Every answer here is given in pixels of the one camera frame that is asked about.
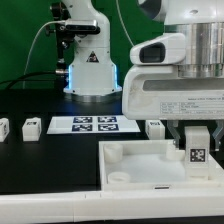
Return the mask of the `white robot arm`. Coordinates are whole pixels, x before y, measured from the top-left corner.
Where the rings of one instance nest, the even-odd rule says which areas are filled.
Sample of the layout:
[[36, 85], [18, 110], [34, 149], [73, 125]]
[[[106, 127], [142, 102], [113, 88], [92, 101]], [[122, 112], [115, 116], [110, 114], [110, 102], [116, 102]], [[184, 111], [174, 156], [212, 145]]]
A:
[[[91, 0], [62, 0], [77, 48], [65, 91], [85, 101], [117, 91], [110, 60], [109, 21]], [[123, 92], [129, 119], [161, 119], [175, 138], [180, 120], [214, 120], [212, 137], [224, 136], [224, 0], [137, 0], [164, 33], [132, 47]]]

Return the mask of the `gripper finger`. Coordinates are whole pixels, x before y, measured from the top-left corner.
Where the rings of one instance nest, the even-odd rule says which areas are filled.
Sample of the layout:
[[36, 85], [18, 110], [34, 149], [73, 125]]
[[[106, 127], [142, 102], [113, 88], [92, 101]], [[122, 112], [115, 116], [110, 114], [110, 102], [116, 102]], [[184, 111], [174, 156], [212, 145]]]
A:
[[212, 136], [215, 141], [215, 148], [219, 149], [221, 139], [224, 136], [224, 120], [217, 120], [216, 124], [217, 124], [217, 127], [215, 131], [213, 132]]

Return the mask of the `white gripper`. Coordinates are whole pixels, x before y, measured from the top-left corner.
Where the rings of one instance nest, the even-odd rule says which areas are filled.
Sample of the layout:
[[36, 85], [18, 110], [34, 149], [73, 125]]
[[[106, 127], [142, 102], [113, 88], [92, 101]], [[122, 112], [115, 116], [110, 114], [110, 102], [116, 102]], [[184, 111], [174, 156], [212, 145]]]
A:
[[179, 148], [178, 120], [224, 119], [224, 77], [179, 78], [175, 66], [133, 66], [124, 80], [122, 112], [130, 120], [168, 120]]

